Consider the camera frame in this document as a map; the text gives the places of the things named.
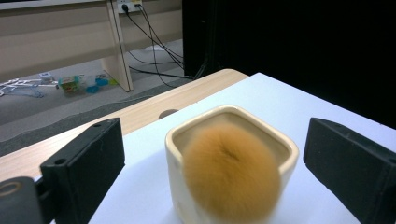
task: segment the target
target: power outlet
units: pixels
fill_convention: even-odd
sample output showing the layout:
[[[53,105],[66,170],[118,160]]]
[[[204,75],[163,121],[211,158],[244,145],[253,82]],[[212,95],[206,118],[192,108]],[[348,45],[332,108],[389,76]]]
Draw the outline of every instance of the power outlet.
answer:
[[[117,5],[119,8],[119,14],[125,13],[122,9],[122,5],[126,5],[128,7],[128,12],[140,11],[138,5],[142,6],[141,0],[117,0]]]

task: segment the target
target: square pot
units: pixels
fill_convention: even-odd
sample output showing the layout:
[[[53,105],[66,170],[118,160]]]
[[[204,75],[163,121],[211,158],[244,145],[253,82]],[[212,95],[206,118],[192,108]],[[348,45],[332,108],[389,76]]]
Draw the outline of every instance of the square pot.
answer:
[[[273,152],[280,173],[281,190],[287,185],[298,159],[299,149],[291,139],[239,106],[221,105],[186,120],[171,129],[165,137],[172,201],[184,223],[223,223],[197,206],[183,176],[183,149],[197,131],[217,122],[230,122],[247,130]]]

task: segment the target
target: electrical cable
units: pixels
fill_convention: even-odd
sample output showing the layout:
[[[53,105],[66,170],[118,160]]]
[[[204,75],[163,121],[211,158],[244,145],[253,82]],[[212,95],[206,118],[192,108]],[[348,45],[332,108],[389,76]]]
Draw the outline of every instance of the electrical cable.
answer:
[[[137,61],[139,61],[139,62],[141,62],[141,63],[154,64],[154,63],[148,63],[148,62],[143,62],[143,61],[139,60],[138,58],[136,58],[136,56],[134,56],[134,55],[132,54],[131,51],[128,51],[128,53],[131,54],[131,56],[132,56],[133,58],[135,58]]]
[[[161,75],[164,75],[164,76],[169,76],[169,75],[161,74],[161,73],[159,72],[159,70],[158,70],[157,59],[156,59],[156,53],[155,53],[155,48],[154,48],[154,43],[156,43],[157,45],[159,45],[160,47],[162,47],[162,48],[169,54],[169,56],[173,59],[173,61],[174,61],[178,66],[180,66],[180,63],[182,63],[182,62],[181,62],[179,59],[177,59],[172,53],[169,52],[170,49],[169,49],[168,47],[166,47],[166,46],[161,42],[161,40],[158,38],[158,36],[157,36],[158,41],[161,42],[161,44],[159,44],[157,41],[154,40],[152,34],[155,33],[155,32],[154,32],[154,30],[153,30],[153,28],[152,28],[152,26],[151,26],[151,24],[150,24],[150,22],[149,22],[149,16],[147,15],[146,11],[145,11],[144,9],[142,9],[141,5],[138,5],[138,6],[139,6],[139,8],[140,8],[140,10],[141,10],[141,12],[142,12],[142,14],[143,14],[143,16],[144,16],[146,22],[148,23],[148,28],[149,28],[149,31],[150,31],[150,35],[148,35],[148,34],[147,34],[147,33],[146,33],[146,32],[134,21],[134,20],[132,20],[132,18],[129,16],[129,13],[127,13],[129,9],[128,9],[128,7],[127,7],[126,5],[123,5],[123,6],[122,6],[122,9],[125,11],[125,13],[126,13],[127,17],[129,18],[129,20],[132,21],[132,22],[134,23],[134,25],[137,26],[146,36],[148,36],[149,39],[151,39],[151,44],[152,44],[152,46],[153,46],[154,65],[155,65],[155,68],[156,68],[156,70],[157,70],[156,75],[159,76],[159,78],[160,78],[160,80],[162,81],[162,83],[165,84],[166,86],[169,86],[169,87],[171,87],[171,88],[176,88],[176,86],[172,86],[172,85],[169,85],[169,84],[167,84],[166,82],[164,82],[164,81],[163,81],[163,78],[161,77]]]
[[[139,73],[147,73],[147,74],[152,74],[152,75],[158,75],[158,73],[156,72],[150,72],[150,71],[143,71],[143,70],[139,70],[136,68],[132,68],[131,66],[129,66],[130,69],[135,70],[136,72]],[[174,76],[174,75],[169,75],[169,74],[164,74],[164,73],[160,73],[161,76],[168,76],[168,77],[180,77],[180,76]],[[180,77],[180,78],[186,78],[186,79],[193,79],[193,77]]]
[[[143,8],[142,5],[139,5],[138,7],[139,7],[140,11],[142,12],[143,16],[145,17],[146,21],[148,21],[148,20],[149,20],[149,15],[148,15],[148,13],[146,12],[146,10]],[[152,30],[152,32],[154,33],[155,37],[157,37],[158,41],[161,43],[161,46],[162,46],[163,48],[165,48],[165,49],[171,51],[171,52],[172,52],[173,54],[175,54],[176,56],[178,56],[178,57],[180,57],[180,58],[183,58],[182,56],[180,56],[180,55],[174,53],[171,49],[169,49],[168,47],[166,47],[166,46],[163,44],[163,42],[161,42],[160,38],[157,36],[157,34],[155,33],[154,30]]]
[[[123,7],[126,7],[126,8],[123,8],[123,10],[125,11],[125,13],[128,11],[128,8],[127,8],[127,6],[126,5],[123,5]],[[142,12],[142,14],[143,14],[143,16],[144,16],[144,18],[145,18],[145,20],[146,21],[148,21],[148,19],[149,19],[149,17],[148,17],[148,15],[147,15],[147,13],[145,12],[145,11],[143,11],[141,8],[140,8],[140,10],[141,10],[141,12]],[[157,44],[159,47],[161,47],[162,49],[164,49],[168,54],[169,54],[169,56],[174,60],[174,61],[177,61],[178,63],[183,63],[182,61],[180,61],[178,58],[176,58],[176,56],[178,56],[178,57],[180,57],[180,58],[182,58],[182,56],[180,56],[180,55],[178,55],[178,54],[176,54],[176,53],[174,53],[172,50],[170,50],[168,47],[166,47],[162,42],[161,42],[161,40],[158,38],[158,36],[157,36],[157,39],[159,40],[159,42],[161,42],[161,44],[159,43],[159,42],[157,42],[156,40],[154,40],[153,38],[152,38],[152,36],[150,36],[150,35],[148,35],[131,17],[130,17],[130,15],[129,15],[129,13],[126,13],[126,15],[127,15],[127,17],[128,17],[128,19],[137,27],[137,28],[139,28],[142,32],[143,32],[143,34],[145,34],[148,38],[150,38],[152,41],[154,41],[154,43],[155,44]]]

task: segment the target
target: black wall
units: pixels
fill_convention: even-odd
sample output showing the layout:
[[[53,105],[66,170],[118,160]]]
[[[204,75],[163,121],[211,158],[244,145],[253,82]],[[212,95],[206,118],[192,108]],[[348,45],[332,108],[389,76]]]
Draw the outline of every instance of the black wall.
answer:
[[[262,72],[396,129],[394,2],[183,1],[186,74]]]

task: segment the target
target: blue object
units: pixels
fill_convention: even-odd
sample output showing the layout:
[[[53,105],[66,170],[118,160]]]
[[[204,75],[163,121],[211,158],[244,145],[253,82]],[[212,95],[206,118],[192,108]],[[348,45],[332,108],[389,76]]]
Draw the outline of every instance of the blue object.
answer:
[[[87,87],[85,92],[87,92],[87,93],[96,93],[98,90],[99,90],[98,86],[90,86],[90,87]]]
[[[108,85],[108,80],[105,79],[105,78],[97,78],[96,79],[96,84],[98,86],[105,86],[105,85]]]

